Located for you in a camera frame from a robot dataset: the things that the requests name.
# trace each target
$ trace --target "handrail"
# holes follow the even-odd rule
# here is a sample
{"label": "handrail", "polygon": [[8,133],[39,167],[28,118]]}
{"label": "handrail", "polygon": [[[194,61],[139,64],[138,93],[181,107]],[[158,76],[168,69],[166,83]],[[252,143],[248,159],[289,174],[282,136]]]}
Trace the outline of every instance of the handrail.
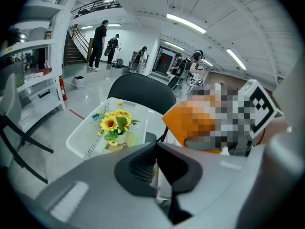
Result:
{"label": "handrail", "polygon": [[83,36],[83,34],[79,31],[79,29],[76,26],[73,26],[73,27],[71,26],[70,30],[72,31],[72,38],[73,38],[73,36],[79,38],[81,40],[81,42],[86,46],[86,48],[89,47],[89,43],[87,42],[86,38]]}
{"label": "handrail", "polygon": [[97,0],[88,4],[85,4],[73,11],[71,11],[72,18],[75,19],[82,15],[92,13],[99,10],[112,9],[112,8],[121,8],[122,6],[116,1],[105,2],[106,0]]}
{"label": "handrail", "polygon": [[75,28],[76,31],[78,31],[79,34],[81,34],[81,37],[86,41],[86,43],[89,45],[88,41],[86,40],[86,38],[84,37],[84,35],[80,32],[80,30],[76,27]]}
{"label": "handrail", "polygon": [[77,33],[77,27],[76,26],[70,26],[69,29],[72,31],[72,40],[73,40],[73,37],[75,36],[75,38],[78,40],[78,42],[80,43],[80,45],[82,46],[82,48],[86,51],[86,53],[88,53],[88,48],[89,48],[89,43],[87,42],[87,40],[85,39],[85,37],[81,34],[81,32],[79,31],[79,33],[81,35],[79,35]]}

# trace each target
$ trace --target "ceiling light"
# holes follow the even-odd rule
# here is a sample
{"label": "ceiling light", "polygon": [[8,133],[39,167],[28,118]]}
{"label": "ceiling light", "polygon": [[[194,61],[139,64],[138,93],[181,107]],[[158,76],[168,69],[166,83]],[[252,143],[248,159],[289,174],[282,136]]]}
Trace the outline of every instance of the ceiling light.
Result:
{"label": "ceiling light", "polygon": [[213,66],[210,62],[208,62],[207,60],[203,60],[205,63],[207,63],[207,65],[209,65],[209,66]]}
{"label": "ceiling light", "polygon": [[185,25],[188,25],[188,26],[194,28],[195,30],[200,31],[201,33],[205,33],[205,32],[206,32],[206,30],[205,30],[204,28],[201,28],[201,27],[199,27],[198,25],[195,25],[194,23],[189,22],[189,21],[187,21],[187,20],[185,20],[185,19],[182,19],[182,18],[180,18],[180,17],[174,16],[174,15],[169,14],[169,13],[167,14],[167,17],[168,17],[169,19],[172,19],[172,20],[181,22],[181,23],[183,23],[183,24],[185,24]]}
{"label": "ceiling light", "polygon": [[170,42],[165,42],[166,44],[170,45],[170,46],[173,46],[173,47],[176,47],[176,48],[179,48],[180,50],[184,50],[183,48],[179,47],[179,46],[176,46]]}
{"label": "ceiling light", "polygon": [[92,28],[92,27],[93,27],[92,25],[89,25],[89,26],[81,27],[81,29],[87,29],[87,28]]}
{"label": "ceiling light", "polygon": [[240,59],[232,52],[231,49],[227,49],[226,50],[234,59],[235,61],[239,64],[239,66],[243,69],[243,70],[247,70],[246,66],[244,66],[244,64],[240,61]]}
{"label": "ceiling light", "polygon": [[112,2],[113,0],[105,0],[104,2]]}

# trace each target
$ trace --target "white basket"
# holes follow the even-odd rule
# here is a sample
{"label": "white basket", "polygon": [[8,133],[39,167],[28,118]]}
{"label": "white basket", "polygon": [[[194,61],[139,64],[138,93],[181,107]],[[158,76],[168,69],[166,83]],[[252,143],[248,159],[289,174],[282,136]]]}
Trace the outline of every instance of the white basket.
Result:
{"label": "white basket", "polygon": [[67,148],[84,160],[102,154],[108,142],[104,140],[103,136],[97,135],[100,130],[101,119],[94,120],[92,116],[97,111],[103,114],[115,111],[121,107],[131,112],[132,119],[139,121],[136,126],[129,126],[129,132],[137,134],[136,145],[144,143],[148,108],[122,99],[109,98],[88,115],[72,132],[66,141]]}

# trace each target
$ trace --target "yellow flower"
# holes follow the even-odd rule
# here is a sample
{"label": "yellow flower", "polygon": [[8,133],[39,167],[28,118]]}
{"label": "yellow flower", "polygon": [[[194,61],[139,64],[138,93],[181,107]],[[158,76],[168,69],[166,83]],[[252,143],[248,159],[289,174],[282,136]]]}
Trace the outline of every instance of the yellow flower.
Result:
{"label": "yellow flower", "polygon": [[111,146],[117,146],[117,145],[118,145],[118,143],[115,142],[115,141],[108,141],[108,143],[109,143]]}
{"label": "yellow flower", "polygon": [[108,113],[104,113],[105,115],[107,115],[107,116],[114,116],[115,114],[114,114],[114,112],[108,112]]}
{"label": "yellow flower", "polygon": [[132,114],[128,110],[123,109],[123,112],[124,112],[124,117],[129,118],[129,119],[132,118]]}
{"label": "yellow flower", "polygon": [[129,119],[129,118],[126,118],[126,120],[127,120],[127,123],[126,123],[126,125],[124,126],[124,129],[125,129],[125,130],[128,130],[128,126],[132,123],[132,120]]}
{"label": "yellow flower", "polygon": [[117,117],[123,117],[124,116],[124,110],[122,110],[122,109],[118,109],[118,110],[114,111],[113,113]]}
{"label": "yellow flower", "polygon": [[108,116],[102,119],[101,128],[105,132],[114,131],[118,129],[118,123],[115,116]]}

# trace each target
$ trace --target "red tape line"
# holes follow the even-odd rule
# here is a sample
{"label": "red tape line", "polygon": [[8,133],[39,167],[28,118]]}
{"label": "red tape line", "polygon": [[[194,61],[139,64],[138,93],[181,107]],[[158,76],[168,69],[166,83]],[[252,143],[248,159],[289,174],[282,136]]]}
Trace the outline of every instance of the red tape line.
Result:
{"label": "red tape line", "polygon": [[74,112],[73,110],[69,109],[73,114],[75,114],[76,116],[78,116],[80,119],[84,120],[85,118],[82,117],[81,115],[79,115],[78,113]]}

